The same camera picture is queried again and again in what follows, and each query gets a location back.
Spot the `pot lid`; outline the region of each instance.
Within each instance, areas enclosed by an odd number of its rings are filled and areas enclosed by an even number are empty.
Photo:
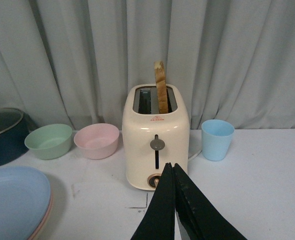
[[[24,113],[20,109],[0,108],[0,134],[15,127],[23,119],[23,116]]]

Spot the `toaster dial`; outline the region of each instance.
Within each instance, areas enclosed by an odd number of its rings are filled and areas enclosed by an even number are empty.
[[[160,180],[161,174],[155,173],[147,178],[147,183],[150,187],[156,189]]]

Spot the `pot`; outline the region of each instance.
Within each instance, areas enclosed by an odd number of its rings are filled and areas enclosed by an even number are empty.
[[[0,108],[0,166],[28,151],[24,140],[29,134],[24,112],[17,108]]]

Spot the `plate stack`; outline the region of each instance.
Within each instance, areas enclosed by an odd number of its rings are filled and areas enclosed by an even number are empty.
[[[41,171],[0,167],[0,240],[36,239],[52,205],[50,182]]]

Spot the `toaster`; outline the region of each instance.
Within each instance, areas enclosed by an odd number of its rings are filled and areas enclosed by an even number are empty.
[[[166,163],[188,173],[190,121],[179,90],[166,85],[168,113],[160,114],[155,84],[133,87],[126,99],[122,136],[126,178],[135,188],[155,190]]]

